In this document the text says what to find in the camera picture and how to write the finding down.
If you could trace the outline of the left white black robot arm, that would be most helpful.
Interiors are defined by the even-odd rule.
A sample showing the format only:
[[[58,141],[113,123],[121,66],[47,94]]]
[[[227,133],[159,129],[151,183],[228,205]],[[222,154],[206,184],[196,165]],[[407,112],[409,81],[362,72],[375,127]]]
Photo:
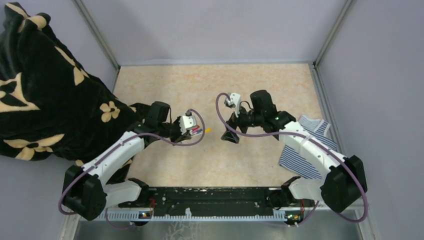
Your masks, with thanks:
[[[124,203],[144,207],[149,203],[149,185],[139,179],[129,178],[120,183],[110,183],[112,176],[132,157],[155,141],[185,147],[191,130],[205,126],[200,113],[188,109],[173,122],[167,122],[171,107],[156,101],[151,104],[143,121],[137,121],[124,131],[119,139],[103,153],[82,166],[67,169],[58,210],[64,215],[77,214],[91,221],[108,208]]]

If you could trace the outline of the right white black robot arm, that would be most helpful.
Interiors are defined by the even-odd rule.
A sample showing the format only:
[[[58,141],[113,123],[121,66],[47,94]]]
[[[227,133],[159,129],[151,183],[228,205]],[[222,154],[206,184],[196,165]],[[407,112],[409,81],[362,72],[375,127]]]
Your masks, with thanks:
[[[336,213],[343,212],[358,199],[363,200],[364,206],[368,205],[365,170],[359,157],[347,157],[326,146],[293,115],[278,110],[266,90],[250,94],[250,110],[242,107],[238,93],[220,93],[218,96],[225,97],[224,105],[233,109],[228,120],[223,119],[220,110],[216,111],[226,127],[222,140],[237,144],[240,136],[253,137],[247,133],[249,128],[260,127],[264,132],[255,137],[274,137],[298,153],[320,175],[320,178],[298,175],[285,182],[281,193],[284,204],[295,206],[303,199],[320,201]]]

